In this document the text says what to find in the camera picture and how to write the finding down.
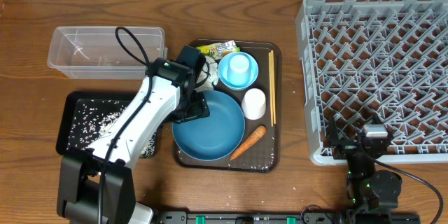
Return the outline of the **grey dishwasher rack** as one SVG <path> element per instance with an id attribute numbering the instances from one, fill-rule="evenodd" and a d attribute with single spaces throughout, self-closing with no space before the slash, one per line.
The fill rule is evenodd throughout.
<path id="1" fill-rule="evenodd" d="M 382 162 L 447 161 L 447 0 L 303 0 L 295 28 L 315 165 L 337 164 L 331 121 L 350 139 L 374 115 Z"/>

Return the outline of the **wooden chopstick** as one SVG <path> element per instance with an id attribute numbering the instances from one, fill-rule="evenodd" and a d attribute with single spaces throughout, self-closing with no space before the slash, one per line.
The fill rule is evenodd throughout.
<path id="1" fill-rule="evenodd" d="M 272 94 L 272 50 L 268 54 L 268 63 L 269 63 L 269 102 L 270 102 L 270 120 L 271 120 L 271 127 L 274 126 L 274 112 L 273 112 L 273 94 Z"/>
<path id="2" fill-rule="evenodd" d="M 272 63 L 272 70 L 271 70 L 271 74 L 272 74 L 272 101 L 273 101 L 273 123 L 274 125 L 277 123 L 277 109 L 276 109 L 276 90 L 275 90 L 275 65 L 274 65 L 274 51 L 271 50 L 271 63 Z"/>

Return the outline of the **light blue cup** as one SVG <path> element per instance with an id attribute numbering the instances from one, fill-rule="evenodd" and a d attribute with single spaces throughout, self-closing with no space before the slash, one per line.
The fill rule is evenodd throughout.
<path id="1" fill-rule="evenodd" d="M 235 55 L 229 61 L 227 79 L 235 86 L 245 85 L 250 78 L 250 62 L 245 55 Z"/>

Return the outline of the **black waste tray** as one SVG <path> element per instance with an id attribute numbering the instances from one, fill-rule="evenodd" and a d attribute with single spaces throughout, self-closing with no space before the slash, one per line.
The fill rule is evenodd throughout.
<path id="1" fill-rule="evenodd" d="M 112 99 L 132 101 L 134 97 L 135 94 L 131 92 L 75 91 L 70 93 L 65 101 L 62 120 L 59 127 L 59 134 L 56 143 L 57 153 L 63 155 L 68 148 L 73 147 L 68 147 L 69 128 L 74 116 L 76 102 L 78 102 L 80 99 Z"/>

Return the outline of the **right wooden chopstick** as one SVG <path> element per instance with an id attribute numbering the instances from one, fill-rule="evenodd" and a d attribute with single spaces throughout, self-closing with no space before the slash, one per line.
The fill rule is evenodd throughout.
<path id="1" fill-rule="evenodd" d="M 274 65 L 274 51 L 271 50 L 271 63 L 272 63 L 272 70 L 271 70 L 271 74 L 272 74 L 272 101 L 273 101 L 273 123 L 274 125 L 277 123 L 277 109 L 276 109 L 276 90 L 275 90 L 275 65 Z"/>

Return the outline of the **left wooden chopstick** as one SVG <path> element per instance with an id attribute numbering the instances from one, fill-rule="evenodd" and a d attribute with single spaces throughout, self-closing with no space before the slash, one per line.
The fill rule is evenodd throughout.
<path id="1" fill-rule="evenodd" d="M 269 102 L 270 102 L 270 120 L 271 120 L 271 127 L 274 126 L 274 112 L 273 112 L 273 94 L 272 94 L 272 50 L 268 54 L 268 63 L 269 63 Z"/>

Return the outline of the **pile of white rice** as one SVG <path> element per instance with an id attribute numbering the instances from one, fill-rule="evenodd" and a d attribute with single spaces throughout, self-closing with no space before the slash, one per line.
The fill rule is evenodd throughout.
<path id="1" fill-rule="evenodd" d="M 87 148 L 108 132 L 130 101 L 112 99 L 80 99 L 76 102 L 69 128 L 68 147 Z"/>

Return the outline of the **green snack wrapper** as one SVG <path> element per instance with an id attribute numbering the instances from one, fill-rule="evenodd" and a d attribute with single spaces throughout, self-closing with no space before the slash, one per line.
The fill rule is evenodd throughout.
<path id="1" fill-rule="evenodd" d="M 197 49 L 206 57 L 219 60 L 229 53 L 239 52 L 240 48 L 235 41 L 226 41 L 222 43 L 212 43 L 209 45 L 198 46 Z"/>

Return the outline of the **pale pink cup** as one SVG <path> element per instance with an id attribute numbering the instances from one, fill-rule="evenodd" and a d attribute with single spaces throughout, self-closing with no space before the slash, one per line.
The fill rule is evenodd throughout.
<path id="1" fill-rule="evenodd" d="M 262 118 L 266 111 L 265 93 L 258 88 L 248 90 L 241 101 L 241 108 L 249 120 Z"/>

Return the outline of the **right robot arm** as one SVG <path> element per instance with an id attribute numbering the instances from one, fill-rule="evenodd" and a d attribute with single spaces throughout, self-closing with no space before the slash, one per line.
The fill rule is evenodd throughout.
<path id="1" fill-rule="evenodd" d="M 377 170 L 375 162 L 387 152 L 393 138 L 378 116 L 350 139 L 338 134 L 336 120 L 329 120 L 328 140 L 335 160 L 346 160 L 349 172 L 347 197 L 353 206 L 336 213 L 333 223 L 391 223 L 391 210 L 398 207 L 402 178 L 389 170 Z"/>

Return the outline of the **light blue bowl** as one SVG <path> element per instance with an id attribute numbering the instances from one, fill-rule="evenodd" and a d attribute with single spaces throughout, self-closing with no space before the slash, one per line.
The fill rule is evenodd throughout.
<path id="1" fill-rule="evenodd" d="M 248 82 L 242 86 L 232 85 L 228 81 L 228 77 L 227 77 L 229 61 L 235 55 L 245 55 L 248 57 L 249 62 L 250 62 L 250 78 L 249 78 Z M 226 56 L 224 56 L 218 63 L 218 77 L 219 77 L 220 81 L 225 86 L 230 88 L 231 90 L 236 90 L 236 91 L 245 90 L 246 88 L 248 88 L 250 85 L 252 85 L 256 81 L 256 79 L 258 77 L 258 72 L 259 72 L 258 63 L 256 62 L 255 58 L 245 52 L 231 52 L 231 53 L 227 54 Z"/>

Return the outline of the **dark blue plate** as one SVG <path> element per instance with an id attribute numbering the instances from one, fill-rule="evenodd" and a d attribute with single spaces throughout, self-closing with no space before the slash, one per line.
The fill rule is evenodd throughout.
<path id="1" fill-rule="evenodd" d="M 210 115 L 172 125 L 174 140 L 186 155 L 213 161 L 231 154 L 242 142 L 245 119 L 239 104 L 228 94 L 203 91 Z"/>

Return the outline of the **clear plastic bin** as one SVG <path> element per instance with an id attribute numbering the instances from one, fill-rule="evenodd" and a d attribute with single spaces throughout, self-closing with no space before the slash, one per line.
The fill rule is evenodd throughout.
<path id="1" fill-rule="evenodd" d="M 141 80 L 145 58 L 125 31 L 118 42 L 114 26 L 58 27 L 47 64 L 72 79 Z"/>

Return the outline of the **crumpled white tissue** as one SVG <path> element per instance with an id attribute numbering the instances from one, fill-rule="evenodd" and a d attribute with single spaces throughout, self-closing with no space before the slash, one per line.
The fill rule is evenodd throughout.
<path id="1" fill-rule="evenodd" d="M 218 84 L 218 63 L 214 58 L 206 56 L 206 63 L 204 64 L 197 83 L 195 90 L 197 92 L 214 90 L 214 87 Z"/>

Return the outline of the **orange carrot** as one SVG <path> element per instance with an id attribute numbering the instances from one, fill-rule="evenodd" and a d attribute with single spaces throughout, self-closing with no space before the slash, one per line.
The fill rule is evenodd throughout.
<path id="1" fill-rule="evenodd" d="M 230 159 L 235 160 L 242 153 L 247 151 L 250 147 L 256 144 L 264 135 L 266 134 L 267 129 L 265 126 L 261 125 L 257 127 L 248 138 L 231 154 Z"/>

